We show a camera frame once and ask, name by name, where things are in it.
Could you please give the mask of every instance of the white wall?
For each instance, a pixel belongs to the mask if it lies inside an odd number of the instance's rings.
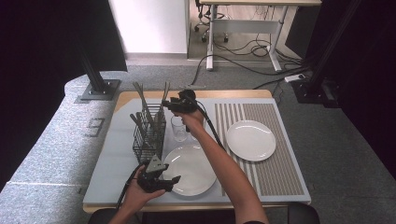
[[[185,53],[189,0],[109,0],[125,53]]]

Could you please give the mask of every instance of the cutlery holder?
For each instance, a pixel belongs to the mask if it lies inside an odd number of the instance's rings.
[[[166,119],[161,104],[148,104],[149,113],[144,109],[138,114],[142,129],[138,125],[134,129],[133,151],[140,163],[150,161],[157,155],[159,159],[163,155],[163,139],[165,137]],[[154,125],[149,123],[148,115],[152,116]]]

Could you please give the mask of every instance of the desk leg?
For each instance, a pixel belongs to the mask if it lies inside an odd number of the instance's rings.
[[[281,16],[280,20],[278,21],[278,25],[276,27],[274,42],[271,43],[271,46],[267,47],[268,54],[270,55],[270,58],[271,58],[271,62],[273,63],[273,66],[277,72],[282,71],[282,68],[280,67],[279,61],[277,60],[277,57],[276,57],[277,56],[276,44],[279,39],[280,32],[282,31],[282,26],[283,26],[283,23],[285,22],[285,17],[286,17],[286,13],[288,12],[288,8],[289,8],[288,6],[283,6],[282,16]]]
[[[206,70],[213,71],[213,25],[215,18],[218,14],[218,6],[212,5],[212,13],[210,15],[210,24],[209,24],[209,43],[207,43],[207,58],[206,58]]]

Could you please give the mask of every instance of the plate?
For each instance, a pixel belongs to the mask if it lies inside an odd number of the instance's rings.
[[[276,140],[271,130],[254,120],[233,124],[226,134],[230,150],[247,161],[263,161],[275,151]]]
[[[200,146],[186,145],[172,150],[165,158],[169,164],[163,172],[163,179],[172,179],[181,175],[180,181],[174,185],[172,191],[193,196],[201,194],[216,181],[216,175]]]

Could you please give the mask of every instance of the power strip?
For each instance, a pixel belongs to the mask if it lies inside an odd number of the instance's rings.
[[[297,74],[294,76],[285,77],[285,81],[291,82],[291,81],[300,80],[300,79],[304,79],[304,78],[305,78],[305,76],[303,74]]]

